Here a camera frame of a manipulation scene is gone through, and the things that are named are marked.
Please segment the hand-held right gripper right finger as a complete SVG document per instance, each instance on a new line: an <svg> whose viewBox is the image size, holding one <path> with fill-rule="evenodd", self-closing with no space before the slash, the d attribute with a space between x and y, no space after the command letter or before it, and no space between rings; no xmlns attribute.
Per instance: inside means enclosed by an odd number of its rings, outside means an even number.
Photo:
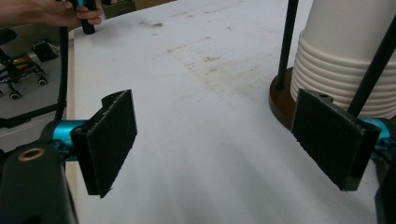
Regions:
<svg viewBox="0 0 396 224"><path fill-rule="evenodd" d="M380 129L347 113L332 97L299 90L290 128L297 142L342 191L358 189Z"/></svg>

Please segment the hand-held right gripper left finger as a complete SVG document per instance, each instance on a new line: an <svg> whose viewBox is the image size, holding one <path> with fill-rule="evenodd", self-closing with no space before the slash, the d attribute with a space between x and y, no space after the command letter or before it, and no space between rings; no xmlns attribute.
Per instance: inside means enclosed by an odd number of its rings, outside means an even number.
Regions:
<svg viewBox="0 0 396 224"><path fill-rule="evenodd" d="M102 107L70 135L88 194L104 198L137 136L132 91L103 98Z"/></svg>

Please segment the wooden cup holder black rods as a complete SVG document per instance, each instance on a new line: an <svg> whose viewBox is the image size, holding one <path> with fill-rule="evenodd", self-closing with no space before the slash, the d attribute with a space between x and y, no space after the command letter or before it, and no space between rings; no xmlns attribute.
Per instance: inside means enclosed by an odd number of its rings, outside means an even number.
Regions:
<svg viewBox="0 0 396 224"><path fill-rule="evenodd" d="M287 128L291 125L296 104L296 99L292 99L290 95L293 66L289 67L288 61L298 4L299 0L288 2L278 72L269 92L271 110L279 122ZM363 101L359 113L361 117L386 119L396 117L396 16L386 31L350 105L358 102L355 97L361 91L369 92L369 97Z"/></svg>

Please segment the stack of white cups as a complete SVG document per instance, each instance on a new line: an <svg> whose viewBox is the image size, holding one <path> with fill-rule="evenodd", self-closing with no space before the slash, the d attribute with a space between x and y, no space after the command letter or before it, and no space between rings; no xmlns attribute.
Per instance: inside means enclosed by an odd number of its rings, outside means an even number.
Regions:
<svg viewBox="0 0 396 224"><path fill-rule="evenodd" d="M396 16L396 0L313 0L299 36L290 95L330 95L347 109Z"/></svg>

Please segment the black bag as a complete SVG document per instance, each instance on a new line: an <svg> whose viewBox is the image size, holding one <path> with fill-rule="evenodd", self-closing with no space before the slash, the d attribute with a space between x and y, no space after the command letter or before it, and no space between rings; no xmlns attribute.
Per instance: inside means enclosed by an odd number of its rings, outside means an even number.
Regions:
<svg viewBox="0 0 396 224"><path fill-rule="evenodd" d="M57 47L52 45L48 39L35 42L33 51L38 60L42 63L57 59L59 56Z"/></svg>

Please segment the brown cardboard box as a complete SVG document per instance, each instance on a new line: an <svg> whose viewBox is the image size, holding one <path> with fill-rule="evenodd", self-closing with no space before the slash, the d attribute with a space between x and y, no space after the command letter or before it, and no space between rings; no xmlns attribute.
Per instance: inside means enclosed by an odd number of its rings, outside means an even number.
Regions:
<svg viewBox="0 0 396 224"><path fill-rule="evenodd" d="M137 10L140 10L149 7L156 7L173 1L176 0L134 0L134 5Z"/></svg>

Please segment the office chair base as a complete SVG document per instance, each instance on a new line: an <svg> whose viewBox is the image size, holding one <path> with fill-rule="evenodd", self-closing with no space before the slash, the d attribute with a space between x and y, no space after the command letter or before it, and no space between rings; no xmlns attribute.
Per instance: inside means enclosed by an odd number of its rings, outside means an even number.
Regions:
<svg viewBox="0 0 396 224"><path fill-rule="evenodd" d="M17 38L17 34L9 28L0 29L0 84L7 84L10 89L9 98L18 100L21 94L14 88L21 78L31 74L37 75L37 84L44 86L48 83L44 70L35 63L27 53L11 58L1 47Z"/></svg>

